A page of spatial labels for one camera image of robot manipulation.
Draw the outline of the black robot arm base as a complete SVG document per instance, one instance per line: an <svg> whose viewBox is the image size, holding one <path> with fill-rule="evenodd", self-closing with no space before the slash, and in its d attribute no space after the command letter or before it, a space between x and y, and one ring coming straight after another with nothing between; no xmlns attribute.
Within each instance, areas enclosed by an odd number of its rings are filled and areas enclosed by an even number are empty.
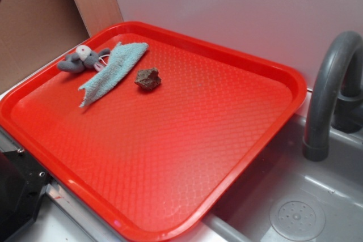
<svg viewBox="0 0 363 242"><path fill-rule="evenodd" d="M29 152L1 152L1 241L36 222L49 180L48 171Z"/></svg>

